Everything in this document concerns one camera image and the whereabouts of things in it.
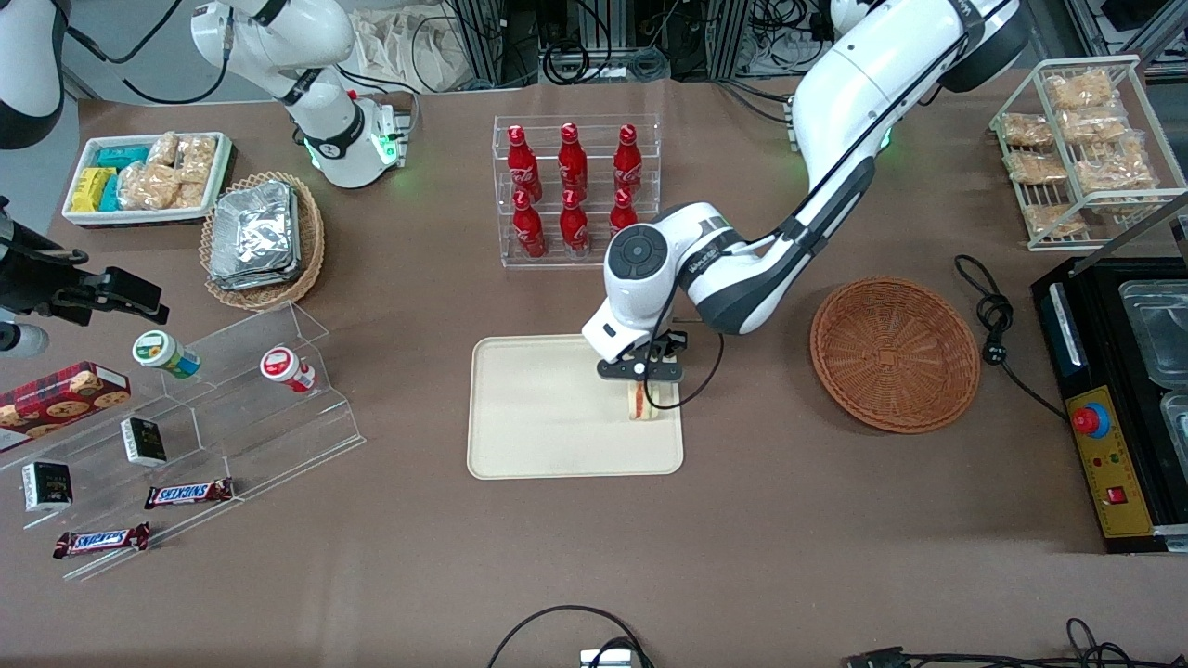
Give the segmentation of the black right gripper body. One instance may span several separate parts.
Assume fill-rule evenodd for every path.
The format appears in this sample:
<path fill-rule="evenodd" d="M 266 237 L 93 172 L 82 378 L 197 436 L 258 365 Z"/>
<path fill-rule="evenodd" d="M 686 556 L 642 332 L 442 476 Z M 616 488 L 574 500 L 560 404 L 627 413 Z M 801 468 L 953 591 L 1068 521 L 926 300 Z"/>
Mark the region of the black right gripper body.
<path fill-rule="evenodd" d="M 89 261 L 83 250 L 65 250 L 46 237 L 17 223 L 6 212 L 10 198 L 1 198 L 1 308 L 17 315 L 56 319 L 89 319 L 86 307 L 59 303 L 62 291 L 81 286 Z"/>

